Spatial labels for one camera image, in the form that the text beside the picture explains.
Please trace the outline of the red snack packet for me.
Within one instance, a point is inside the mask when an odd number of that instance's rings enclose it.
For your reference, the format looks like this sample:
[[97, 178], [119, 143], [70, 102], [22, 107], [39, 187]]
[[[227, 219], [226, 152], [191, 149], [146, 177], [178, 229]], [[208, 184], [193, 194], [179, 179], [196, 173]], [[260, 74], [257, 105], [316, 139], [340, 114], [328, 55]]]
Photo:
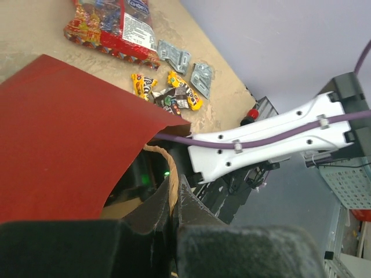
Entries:
[[64, 36], [74, 43], [152, 69], [160, 66], [148, 1], [74, 1]]

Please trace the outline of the brown chocolate candy packet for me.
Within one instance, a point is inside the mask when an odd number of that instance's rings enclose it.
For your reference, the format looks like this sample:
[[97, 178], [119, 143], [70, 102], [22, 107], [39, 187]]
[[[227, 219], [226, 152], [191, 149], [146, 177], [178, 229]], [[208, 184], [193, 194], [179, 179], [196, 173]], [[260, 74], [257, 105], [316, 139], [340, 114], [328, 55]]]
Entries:
[[187, 105], [185, 96], [182, 96], [175, 88], [163, 89], [160, 92], [152, 92], [154, 103], [161, 107], [163, 110], [176, 115], [181, 116], [181, 110], [186, 109], [182, 107]]

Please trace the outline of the silver foil snack packet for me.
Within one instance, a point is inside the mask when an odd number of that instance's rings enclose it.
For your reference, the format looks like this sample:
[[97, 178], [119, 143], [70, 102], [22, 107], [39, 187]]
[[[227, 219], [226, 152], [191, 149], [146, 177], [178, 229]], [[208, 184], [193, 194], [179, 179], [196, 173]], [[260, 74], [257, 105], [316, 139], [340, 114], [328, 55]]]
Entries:
[[186, 75], [191, 61], [191, 53], [175, 47], [173, 44], [159, 40], [158, 41], [158, 56], [160, 60], [167, 61], [173, 69]]

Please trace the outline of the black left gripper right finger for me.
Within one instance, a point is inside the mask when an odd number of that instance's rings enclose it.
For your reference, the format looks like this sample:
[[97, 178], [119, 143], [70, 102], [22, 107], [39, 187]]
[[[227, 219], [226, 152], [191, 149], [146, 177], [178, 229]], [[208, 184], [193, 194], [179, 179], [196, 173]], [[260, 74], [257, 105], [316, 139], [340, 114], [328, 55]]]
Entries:
[[324, 277], [309, 234], [291, 226], [230, 226], [191, 191], [178, 188], [176, 266], [180, 277]]

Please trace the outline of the red paper bag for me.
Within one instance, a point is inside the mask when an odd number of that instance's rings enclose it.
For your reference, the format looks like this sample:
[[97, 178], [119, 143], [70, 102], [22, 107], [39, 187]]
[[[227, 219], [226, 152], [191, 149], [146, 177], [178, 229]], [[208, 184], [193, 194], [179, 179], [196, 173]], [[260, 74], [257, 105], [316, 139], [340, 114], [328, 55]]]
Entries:
[[91, 220], [146, 143], [190, 123], [48, 55], [1, 84], [1, 222]]

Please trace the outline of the yellow snack packet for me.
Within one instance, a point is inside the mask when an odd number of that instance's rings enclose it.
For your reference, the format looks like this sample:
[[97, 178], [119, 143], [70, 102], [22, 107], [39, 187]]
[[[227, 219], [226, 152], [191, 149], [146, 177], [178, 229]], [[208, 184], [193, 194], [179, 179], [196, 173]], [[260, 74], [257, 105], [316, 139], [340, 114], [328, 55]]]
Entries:
[[203, 105], [202, 99], [177, 72], [169, 71], [168, 84], [180, 92], [182, 96], [185, 96], [187, 105], [184, 106], [182, 104], [182, 107], [193, 111], [201, 109]]

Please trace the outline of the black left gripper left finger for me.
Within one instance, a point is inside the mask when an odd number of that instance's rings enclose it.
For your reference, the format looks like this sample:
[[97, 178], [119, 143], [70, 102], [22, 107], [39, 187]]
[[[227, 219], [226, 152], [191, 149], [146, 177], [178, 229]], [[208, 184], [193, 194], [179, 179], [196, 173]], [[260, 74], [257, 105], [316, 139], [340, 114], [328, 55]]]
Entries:
[[121, 219], [1, 225], [2, 277], [168, 277], [169, 183]]

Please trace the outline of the small orange snack packet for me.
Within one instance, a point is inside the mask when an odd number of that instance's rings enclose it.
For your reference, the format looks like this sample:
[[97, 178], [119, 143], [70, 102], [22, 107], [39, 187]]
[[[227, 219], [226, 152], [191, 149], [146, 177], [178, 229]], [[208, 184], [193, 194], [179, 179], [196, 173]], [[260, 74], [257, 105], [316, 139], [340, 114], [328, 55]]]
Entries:
[[158, 81], [154, 78], [141, 74], [131, 74], [134, 93], [143, 100], [150, 101], [150, 94]]

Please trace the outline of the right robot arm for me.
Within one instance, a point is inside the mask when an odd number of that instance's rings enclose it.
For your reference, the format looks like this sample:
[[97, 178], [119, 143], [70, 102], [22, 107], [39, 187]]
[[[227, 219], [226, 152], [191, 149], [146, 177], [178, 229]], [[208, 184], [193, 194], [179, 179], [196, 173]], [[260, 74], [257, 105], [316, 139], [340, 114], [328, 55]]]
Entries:
[[179, 137], [157, 134], [188, 146], [199, 184], [293, 153], [333, 151], [336, 159], [370, 155], [370, 108], [356, 73], [331, 79], [306, 104], [235, 129]]

